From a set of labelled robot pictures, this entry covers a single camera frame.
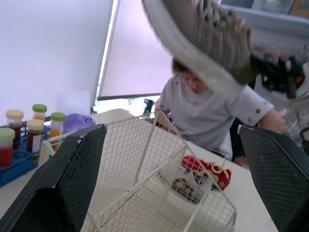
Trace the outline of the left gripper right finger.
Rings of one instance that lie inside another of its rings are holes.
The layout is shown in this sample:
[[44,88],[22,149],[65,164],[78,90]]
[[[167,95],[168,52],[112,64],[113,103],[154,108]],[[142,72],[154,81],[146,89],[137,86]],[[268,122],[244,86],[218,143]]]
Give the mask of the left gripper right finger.
[[238,129],[255,188],[280,232],[309,230],[309,157],[290,138],[248,125]]

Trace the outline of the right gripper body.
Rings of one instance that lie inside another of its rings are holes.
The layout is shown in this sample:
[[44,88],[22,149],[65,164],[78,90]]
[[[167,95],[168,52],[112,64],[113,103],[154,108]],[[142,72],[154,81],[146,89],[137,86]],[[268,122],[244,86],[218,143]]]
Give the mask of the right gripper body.
[[261,55],[251,55],[251,64],[262,75],[262,86],[269,92],[284,93],[289,99],[297,97],[298,61],[295,56],[274,62]]

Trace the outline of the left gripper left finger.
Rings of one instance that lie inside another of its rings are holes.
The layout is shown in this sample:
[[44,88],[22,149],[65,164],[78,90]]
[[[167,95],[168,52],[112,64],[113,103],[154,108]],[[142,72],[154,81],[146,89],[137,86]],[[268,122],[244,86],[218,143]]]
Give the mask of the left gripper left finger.
[[66,137],[27,182],[0,220],[2,232],[79,232],[97,183],[107,128]]

